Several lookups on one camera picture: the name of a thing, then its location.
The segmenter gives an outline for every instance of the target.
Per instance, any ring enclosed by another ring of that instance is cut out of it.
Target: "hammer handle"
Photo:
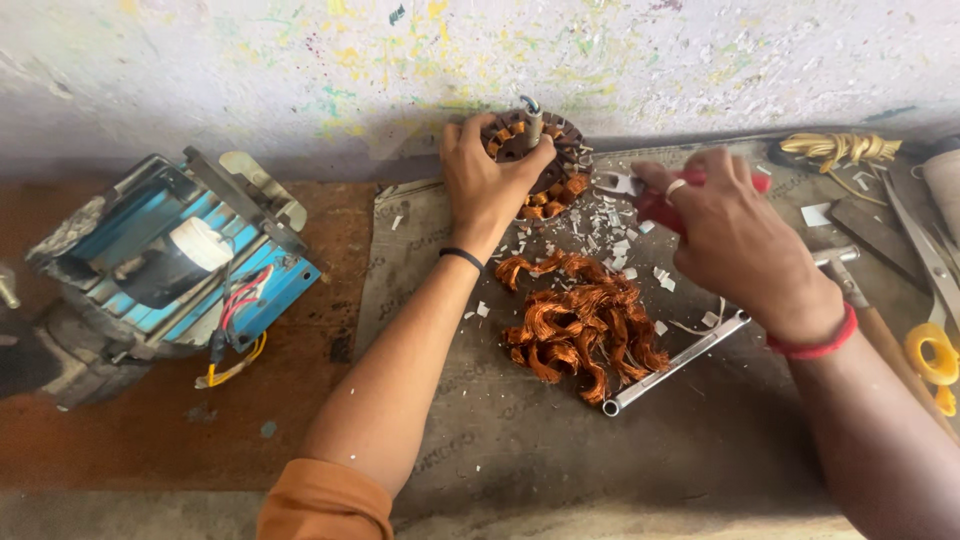
[[[940,412],[940,409],[937,408],[937,404],[933,401],[933,396],[931,396],[930,391],[926,389],[926,384],[920,379],[919,375],[914,373],[913,368],[910,367],[910,363],[906,359],[906,354],[903,352],[903,347],[899,341],[897,341],[896,337],[894,337],[893,333],[890,332],[887,324],[883,322],[883,318],[880,317],[880,313],[876,310],[876,307],[858,307],[856,309],[856,318],[860,323],[860,331],[863,332],[867,341],[870,341],[870,344],[874,346],[874,349],[880,353],[883,361],[887,362],[890,369],[903,381],[903,385],[910,390],[913,397],[917,398],[917,401],[920,402],[920,405],[926,409],[926,412],[933,417],[933,420],[953,439],[953,442],[960,445],[960,437],[957,436],[956,431],[953,430],[944,413]]]

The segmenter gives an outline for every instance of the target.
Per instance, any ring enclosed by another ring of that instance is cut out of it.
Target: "spool of thread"
[[[934,156],[921,167],[933,200],[944,215],[950,235],[960,240],[960,150]]]

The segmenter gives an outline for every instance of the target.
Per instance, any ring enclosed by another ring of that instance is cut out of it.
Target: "red plier handle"
[[[693,186],[700,186],[707,182],[707,173],[704,171],[670,171],[670,173],[678,179],[686,180],[687,184]],[[760,193],[766,193],[770,190],[769,176],[762,173],[753,173],[750,175],[750,179],[754,183],[754,189]],[[647,186],[640,196],[634,199],[634,208],[636,208],[638,221],[651,219],[686,238],[684,222],[680,219],[677,210],[666,202],[662,193]]]

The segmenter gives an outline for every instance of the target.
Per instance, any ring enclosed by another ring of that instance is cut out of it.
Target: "spanner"
[[[680,354],[670,358],[670,369],[658,371],[649,377],[634,382],[622,390],[612,399],[603,403],[603,412],[607,416],[616,416],[620,409],[634,402],[636,398],[642,396],[647,390],[653,388],[658,382],[670,377],[680,371],[690,360],[705,353],[711,347],[723,341],[727,336],[737,331],[743,325],[750,322],[750,315],[740,309],[727,322],[721,324],[717,329],[708,335],[705,335],[693,345],[690,345]]]

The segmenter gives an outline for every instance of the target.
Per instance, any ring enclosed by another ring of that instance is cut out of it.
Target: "pile of copper wire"
[[[596,260],[557,249],[540,263],[508,258],[496,267],[495,275],[516,291],[521,269],[540,274],[562,270],[578,281],[563,292],[529,293],[523,326],[503,332],[510,358],[540,380],[556,383],[562,373],[584,370],[592,376],[593,386],[580,396],[597,405],[611,394],[607,370],[597,356],[606,360],[621,385],[667,369],[670,358],[653,347],[654,323],[639,301],[640,291],[623,274],[609,275]]]

